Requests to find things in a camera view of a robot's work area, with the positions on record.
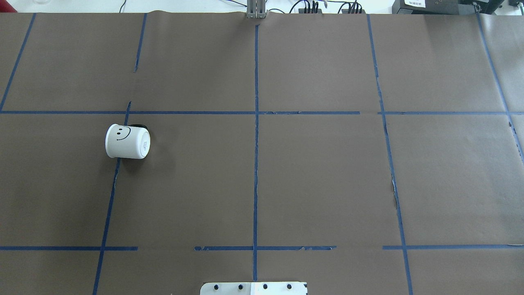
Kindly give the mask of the white smiley face mug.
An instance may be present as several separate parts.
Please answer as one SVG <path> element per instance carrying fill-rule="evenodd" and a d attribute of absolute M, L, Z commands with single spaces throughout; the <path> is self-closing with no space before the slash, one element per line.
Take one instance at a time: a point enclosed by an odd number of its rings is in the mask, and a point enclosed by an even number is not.
<path fill-rule="evenodd" d="M 144 125 L 111 125 L 106 132 L 105 150 L 110 158 L 143 159 L 151 147 Z"/>

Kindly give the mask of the black box with label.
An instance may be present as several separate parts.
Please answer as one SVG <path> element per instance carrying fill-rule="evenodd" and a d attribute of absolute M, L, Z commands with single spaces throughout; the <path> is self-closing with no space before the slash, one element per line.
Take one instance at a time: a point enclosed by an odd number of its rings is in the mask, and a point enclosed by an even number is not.
<path fill-rule="evenodd" d="M 491 15 L 503 0 L 395 0 L 392 14 Z"/>

